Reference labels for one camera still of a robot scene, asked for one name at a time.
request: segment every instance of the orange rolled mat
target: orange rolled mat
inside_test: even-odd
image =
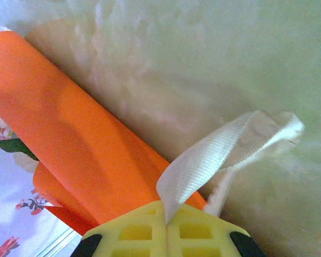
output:
[[[41,161],[34,184],[63,213],[94,226],[159,200],[169,163],[14,32],[0,32],[0,116]],[[205,201],[196,192],[187,203]]]

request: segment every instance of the white ribbon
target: white ribbon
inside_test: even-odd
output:
[[[191,146],[168,166],[157,183],[166,223],[203,185],[206,191],[203,193],[212,192],[204,210],[220,215],[237,172],[268,153],[294,146],[303,130],[303,123],[291,112],[270,117],[254,111]]]

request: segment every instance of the yellow plastic piece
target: yellow plastic piece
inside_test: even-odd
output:
[[[183,205],[165,226],[164,208],[155,201],[89,230],[83,239],[103,236],[93,257],[240,257],[230,232],[242,228]]]

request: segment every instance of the white strap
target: white strap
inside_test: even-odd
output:
[[[157,183],[166,223],[205,184],[213,193],[204,210],[218,216],[236,173],[265,154],[295,145],[303,130],[304,125],[291,112],[270,117],[254,111],[191,146],[168,166]]]

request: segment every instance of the green leaf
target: green leaf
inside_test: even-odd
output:
[[[32,159],[39,161],[38,158],[19,138],[0,140],[0,148],[7,153],[22,152]]]

